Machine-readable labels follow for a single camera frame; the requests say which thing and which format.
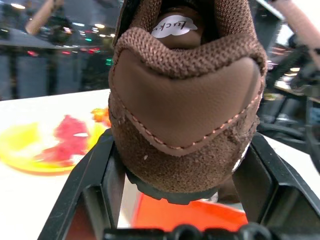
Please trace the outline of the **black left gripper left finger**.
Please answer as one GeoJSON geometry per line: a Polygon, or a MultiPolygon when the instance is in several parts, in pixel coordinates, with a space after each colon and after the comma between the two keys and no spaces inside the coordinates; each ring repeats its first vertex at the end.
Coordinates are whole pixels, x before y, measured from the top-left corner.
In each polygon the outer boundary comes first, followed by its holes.
{"type": "Polygon", "coordinates": [[[125,168],[107,129],[73,168],[37,240],[105,240],[118,225],[125,168]]]}

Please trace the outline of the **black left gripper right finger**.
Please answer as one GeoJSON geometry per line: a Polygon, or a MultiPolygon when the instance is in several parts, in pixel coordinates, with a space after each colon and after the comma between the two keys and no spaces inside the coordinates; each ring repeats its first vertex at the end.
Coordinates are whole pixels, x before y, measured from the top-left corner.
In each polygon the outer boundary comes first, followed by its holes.
{"type": "Polygon", "coordinates": [[[320,240],[320,199],[261,134],[232,178],[248,220],[240,240],[320,240]]]}

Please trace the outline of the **brown suede sneaker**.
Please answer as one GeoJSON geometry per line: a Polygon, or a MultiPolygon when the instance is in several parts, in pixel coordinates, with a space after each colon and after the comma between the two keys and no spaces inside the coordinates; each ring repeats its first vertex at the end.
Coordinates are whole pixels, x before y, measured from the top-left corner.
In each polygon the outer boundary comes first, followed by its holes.
{"type": "Polygon", "coordinates": [[[108,110],[130,182],[172,204],[238,203],[266,60],[248,0],[123,0],[108,110]]]}

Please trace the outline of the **orange shoebox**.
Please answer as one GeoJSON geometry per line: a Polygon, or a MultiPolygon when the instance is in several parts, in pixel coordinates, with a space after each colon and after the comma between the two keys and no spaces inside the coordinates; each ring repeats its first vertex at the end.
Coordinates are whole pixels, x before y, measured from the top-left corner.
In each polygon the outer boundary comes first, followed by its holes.
{"type": "Polygon", "coordinates": [[[244,211],[228,205],[201,200],[188,205],[176,205],[144,194],[140,195],[131,220],[134,228],[158,228],[165,231],[171,231],[182,224],[193,225],[199,230],[223,228],[236,231],[247,223],[244,211]]]}

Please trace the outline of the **yellow plate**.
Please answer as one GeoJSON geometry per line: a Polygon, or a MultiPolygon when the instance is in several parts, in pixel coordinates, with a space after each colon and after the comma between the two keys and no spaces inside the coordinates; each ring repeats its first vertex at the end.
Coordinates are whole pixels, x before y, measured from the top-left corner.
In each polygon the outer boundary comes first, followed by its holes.
{"type": "Polygon", "coordinates": [[[34,175],[69,173],[111,127],[109,109],[95,108],[85,120],[66,114],[51,125],[16,124],[0,131],[0,162],[34,175]]]}

